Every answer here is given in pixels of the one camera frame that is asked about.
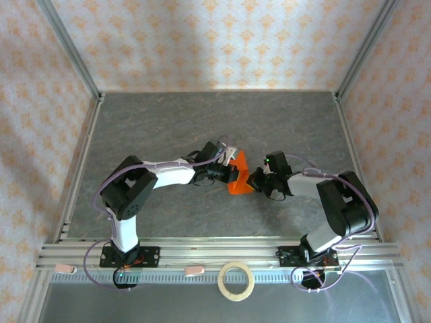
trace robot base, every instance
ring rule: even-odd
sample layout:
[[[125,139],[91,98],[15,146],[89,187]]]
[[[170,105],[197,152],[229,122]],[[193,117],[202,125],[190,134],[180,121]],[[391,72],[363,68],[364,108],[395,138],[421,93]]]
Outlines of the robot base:
[[[160,248],[141,246],[136,259],[136,262],[132,265],[133,268],[157,268],[160,259]],[[105,246],[102,249],[99,266],[102,268],[119,268],[124,266],[124,261],[112,246]]]
[[[315,266],[315,267],[327,267],[327,266],[339,266],[337,252],[330,249],[327,253],[322,256],[311,260],[309,263],[305,263],[300,258],[300,247],[299,246],[280,246],[276,253],[280,262],[280,267],[299,267],[299,266]]]

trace orange object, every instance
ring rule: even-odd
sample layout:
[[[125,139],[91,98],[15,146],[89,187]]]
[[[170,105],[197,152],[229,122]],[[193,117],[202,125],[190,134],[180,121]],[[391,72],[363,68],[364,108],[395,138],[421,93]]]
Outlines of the orange object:
[[[254,192],[254,190],[247,184],[249,173],[244,151],[241,150],[238,156],[236,156],[236,159],[231,159],[229,161],[229,164],[236,166],[236,168],[240,172],[238,175],[238,179],[235,182],[228,184],[229,193],[237,195]]]

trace gray table surface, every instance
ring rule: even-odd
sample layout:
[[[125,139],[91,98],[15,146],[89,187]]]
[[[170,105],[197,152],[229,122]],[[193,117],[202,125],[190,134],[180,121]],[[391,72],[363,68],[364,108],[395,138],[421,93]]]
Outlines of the gray table surface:
[[[329,92],[206,92],[107,94],[92,137],[69,237],[110,235],[90,206],[106,177],[128,156],[169,161],[230,135],[251,171],[282,150],[326,172],[353,170]],[[305,164],[290,160],[294,170]],[[299,238],[325,221],[319,201],[284,202],[252,193],[231,196],[226,185],[175,185],[153,191],[137,218],[139,237],[285,236]]]
[[[256,284],[240,302],[225,299],[216,284],[147,284],[131,293],[113,293],[90,282],[51,283],[39,322],[399,322],[385,271],[361,275],[347,272],[334,288],[319,294],[286,284]]]

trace tape roll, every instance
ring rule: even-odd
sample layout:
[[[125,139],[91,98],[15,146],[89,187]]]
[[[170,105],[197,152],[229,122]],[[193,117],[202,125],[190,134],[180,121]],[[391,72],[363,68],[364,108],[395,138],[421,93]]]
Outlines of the tape roll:
[[[231,293],[226,289],[226,286],[224,285],[224,277],[226,276],[226,273],[232,268],[242,269],[247,275],[248,284],[246,289],[242,293]],[[220,273],[218,274],[218,288],[220,292],[222,292],[223,296],[230,301],[242,301],[248,296],[250,296],[251,292],[255,288],[255,277],[253,276],[250,268],[246,264],[239,261],[229,262],[228,264],[225,264],[223,266]]]

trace floral wallpaper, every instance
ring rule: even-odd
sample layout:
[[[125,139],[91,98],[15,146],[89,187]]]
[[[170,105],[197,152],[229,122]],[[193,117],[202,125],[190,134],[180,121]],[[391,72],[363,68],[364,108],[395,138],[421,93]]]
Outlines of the floral wallpaper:
[[[0,39],[0,322],[16,322],[90,94],[35,1],[2,1]]]
[[[431,5],[401,1],[343,100],[385,239],[431,318]]]
[[[384,0],[53,0],[104,92],[334,91]]]

